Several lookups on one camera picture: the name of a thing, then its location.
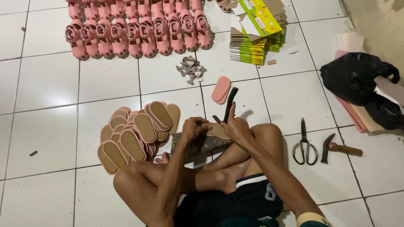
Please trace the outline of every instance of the wall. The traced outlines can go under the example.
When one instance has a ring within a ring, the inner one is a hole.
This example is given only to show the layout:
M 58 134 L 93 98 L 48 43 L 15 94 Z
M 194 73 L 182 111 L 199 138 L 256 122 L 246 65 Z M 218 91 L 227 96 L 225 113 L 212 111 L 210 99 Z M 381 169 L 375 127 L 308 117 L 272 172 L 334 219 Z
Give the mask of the wall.
M 365 49 L 393 64 L 404 85 L 404 0 L 343 0 Z

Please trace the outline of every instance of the tile floor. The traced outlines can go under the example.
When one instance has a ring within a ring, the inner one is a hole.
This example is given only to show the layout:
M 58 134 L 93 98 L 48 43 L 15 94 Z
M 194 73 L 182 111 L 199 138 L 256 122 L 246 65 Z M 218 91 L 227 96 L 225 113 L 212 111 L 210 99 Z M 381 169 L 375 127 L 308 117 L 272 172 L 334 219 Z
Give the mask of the tile floor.
M 229 60 L 230 15 L 213 0 L 204 4 L 215 38 L 210 50 L 84 62 L 72 56 L 63 38 L 71 21 L 67 3 L 0 1 L 0 19 L 7 21 L 0 25 L 0 227 L 144 227 L 99 164 L 101 127 L 116 108 L 138 110 L 152 101 L 180 106 L 179 131 L 191 116 L 222 117 L 224 106 L 210 99 L 220 76 L 240 89 L 238 116 L 250 126 L 272 122 L 281 128 L 285 165 L 334 226 L 401 226 L 403 134 L 360 134 L 316 71 L 333 60 L 335 34 L 352 30 L 350 20 L 338 0 L 282 1 L 286 43 L 280 53 L 267 54 L 276 65 L 260 67 Z M 188 55 L 208 69 L 194 86 L 175 70 Z M 334 141 L 362 148 L 363 157 L 331 152 L 329 165 L 296 164 L 290 150 L 300 139 L 301 117 L 317 148 L 336 133 Z M 164 151 L 170 142 L 157 155 Z M 197 168 L 219 155 L 195 156 L 186 166 Z M 295 226 L 290 211 L 278 220 Z

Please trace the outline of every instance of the black shorts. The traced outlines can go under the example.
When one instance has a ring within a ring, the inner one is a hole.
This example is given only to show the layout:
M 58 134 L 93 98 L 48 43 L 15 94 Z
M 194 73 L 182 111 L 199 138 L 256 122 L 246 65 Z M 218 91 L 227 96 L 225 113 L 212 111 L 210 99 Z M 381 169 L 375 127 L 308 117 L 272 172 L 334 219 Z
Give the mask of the black shorts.
M 263 173 L 237 180 L 236 188 L 227 195 L 204 191 L 185 196 L 175 213 L 175 226 L 214 227 L 231 217 L 275 220 L 280 215 L 283 202 Z

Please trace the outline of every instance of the hand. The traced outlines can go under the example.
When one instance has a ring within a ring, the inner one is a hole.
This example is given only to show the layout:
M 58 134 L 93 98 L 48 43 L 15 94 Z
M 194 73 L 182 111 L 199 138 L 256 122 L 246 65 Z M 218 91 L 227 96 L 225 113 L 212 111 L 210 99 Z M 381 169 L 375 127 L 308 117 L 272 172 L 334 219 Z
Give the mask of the hand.
M 201 117 L 189 118 L 185 120 L 182 126 L 181 140 L 186 143 L 193 141 L 202 131 L 211 130 L 212 127 L 208 125 L 209 121 Z
M 240 117 L 234 118 L 234 112 L 236 111 L 236 103 L 233 102 L 233 105 L 230 108 L 229 119 L 227 120 L 227 124 L 222 122 L 220 125 L 225 130 L 226 134 L 234 140 L 234 142 L 241 145 L 245 143 L 249 138 L 252 137 L 250 133 L 250 127 L 248 123 L 241 119 Z

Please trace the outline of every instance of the man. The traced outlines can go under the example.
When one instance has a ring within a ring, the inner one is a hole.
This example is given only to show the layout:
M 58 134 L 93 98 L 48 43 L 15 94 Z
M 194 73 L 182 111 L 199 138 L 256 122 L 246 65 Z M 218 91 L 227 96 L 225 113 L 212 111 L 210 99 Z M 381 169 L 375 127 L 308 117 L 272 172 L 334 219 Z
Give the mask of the man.
M 114 187 L 149 227 L 277 227 L 283 202 L 301 227 L 331 227 L 303 185 L 283 166 L 283 140 L 273 124 L 252 127 L 234 118 L 221 123 L 234 143 L 202 169 L 184 167 L 187 146 L 210 129 L 203 118 L 185 121 L 168 161 L 136 162 L 121 169 Z

